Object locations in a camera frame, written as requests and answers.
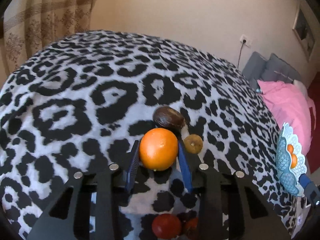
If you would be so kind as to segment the light blue lattice fruit basket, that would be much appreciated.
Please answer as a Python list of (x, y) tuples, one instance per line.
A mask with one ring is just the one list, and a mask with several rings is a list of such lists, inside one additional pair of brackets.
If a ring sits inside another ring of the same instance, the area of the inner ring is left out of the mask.
[(304, 197), (304, 188), (299, 182), (301, 175), (307, 173), (305, 155), (298, 135), (293, 133), (289, 123), (283, 123), (279, 133), (276, 150), (277, 176), (284, 189), (296, 197)]

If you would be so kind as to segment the brown round fruit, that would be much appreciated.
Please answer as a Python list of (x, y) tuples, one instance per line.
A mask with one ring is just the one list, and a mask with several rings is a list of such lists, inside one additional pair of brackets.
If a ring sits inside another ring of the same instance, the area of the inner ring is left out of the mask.
[(187, 152), (191, 154), (199, 154), (203, 148), (203, 140), (199, 135), (190, 134), (184, 140), (184, 146)]

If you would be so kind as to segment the small orange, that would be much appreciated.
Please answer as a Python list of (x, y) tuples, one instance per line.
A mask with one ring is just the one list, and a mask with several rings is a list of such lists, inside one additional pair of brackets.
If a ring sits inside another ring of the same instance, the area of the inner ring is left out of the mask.
[(150, 170), (164, 171), (176, 160), (178, 139), (164, 128), (154, 128), (141, 139), (139, 156), (143, 166)]
[(288, 150), (288, 152), (289, 152), (290, 154), (293, 154), (293, 150), (294, 150), (293, 145), (288, 144), (287, 150)]

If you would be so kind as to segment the small red tomato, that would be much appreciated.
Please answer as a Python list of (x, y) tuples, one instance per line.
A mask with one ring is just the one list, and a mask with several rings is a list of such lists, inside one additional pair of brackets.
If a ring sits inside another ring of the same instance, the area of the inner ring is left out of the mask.
[(184, 225), (184, 235), (191, 240), (197, 240), (199, 237), (199, 230), (198, 230), (198, 221), (199, 218), (195, 217), (187, 221)]

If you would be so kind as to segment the large red tomato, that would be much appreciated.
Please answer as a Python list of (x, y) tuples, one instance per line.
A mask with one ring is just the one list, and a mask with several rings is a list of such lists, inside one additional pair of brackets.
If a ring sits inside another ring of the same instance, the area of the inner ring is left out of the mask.
[(158, 215), (152, 222), (152, 231), (157, 238), (176, 238), (182, 231), (181, 221), (172, 214)]

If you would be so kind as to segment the dark avocado fruit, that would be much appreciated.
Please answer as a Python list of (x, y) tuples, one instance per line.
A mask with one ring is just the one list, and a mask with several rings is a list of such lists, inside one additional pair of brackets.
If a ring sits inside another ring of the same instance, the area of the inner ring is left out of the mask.
[(158, 126), (164, 128), (182, 129), (185, 125), (184, 116), (169, 106), (158, 107), (154, 111), (152, 118)]

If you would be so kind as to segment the leopard print table cloth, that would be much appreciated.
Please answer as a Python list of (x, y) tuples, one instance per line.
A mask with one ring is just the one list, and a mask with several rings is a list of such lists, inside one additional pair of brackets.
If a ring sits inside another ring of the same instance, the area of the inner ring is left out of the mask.
[(183, 115), (184, 137), (202, 138), (205, 163), (252, 178), (294, 232), (297, 200), (277, 178), (279, 127), (236, 67), (172, 40), (104, 30), (53, 42), (1, 88), (1, 204), (13, 232), (26, 239), (75, 172), (114, 163), (163, 105)]

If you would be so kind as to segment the pink blanket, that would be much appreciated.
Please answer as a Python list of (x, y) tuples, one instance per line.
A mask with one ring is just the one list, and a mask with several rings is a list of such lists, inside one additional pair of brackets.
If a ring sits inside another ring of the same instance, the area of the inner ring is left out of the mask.
[(314, 101), (300, 88), (283, 81), (258, 81), (262, 98), (279, 128), (288, 123), (298, 136), (302, 154), (307, 155), (316, 128), (316, 107)]

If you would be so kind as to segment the white pillow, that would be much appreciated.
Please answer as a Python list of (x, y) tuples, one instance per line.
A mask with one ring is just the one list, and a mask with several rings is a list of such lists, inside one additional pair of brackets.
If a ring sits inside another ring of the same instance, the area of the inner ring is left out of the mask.
[(294, 85), (295, 87), (297, 87), (297, 88), (300, 90), (300, 92), (301, 92), (306, 98), (308, 97), (308, 90), (307, 90), (306, 86), (305, 86), (301, 81), (299, 81), (299, 80), (294, 80), (294, 81), (293, 81), (293, 85)]

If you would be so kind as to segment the beige patterned curtain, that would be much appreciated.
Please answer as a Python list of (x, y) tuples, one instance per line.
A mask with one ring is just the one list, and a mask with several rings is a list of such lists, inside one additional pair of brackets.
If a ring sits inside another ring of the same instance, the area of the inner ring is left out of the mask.
[(9, 76), (48, 44), (87, 31), (96, 0), (12, 0), (4, 12), (1, 72)]

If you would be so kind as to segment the white wall socket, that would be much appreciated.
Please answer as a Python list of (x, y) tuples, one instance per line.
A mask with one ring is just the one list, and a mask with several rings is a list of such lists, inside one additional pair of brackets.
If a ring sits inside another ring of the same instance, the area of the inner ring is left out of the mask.
[(250, 39), (247, 35), (242, 34), (240, 36), (240, 42), (245, 46), (247, 46), (248, 48), (251, 48), (253, 40)]

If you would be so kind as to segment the framed wall picture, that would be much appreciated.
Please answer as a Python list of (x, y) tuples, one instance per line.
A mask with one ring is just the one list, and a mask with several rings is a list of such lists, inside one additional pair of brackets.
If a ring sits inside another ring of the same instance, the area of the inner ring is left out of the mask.
[(297, 9), (292, 30), (302, 46), (306, 60), (310, 61), (316, 40), (301, 7)]

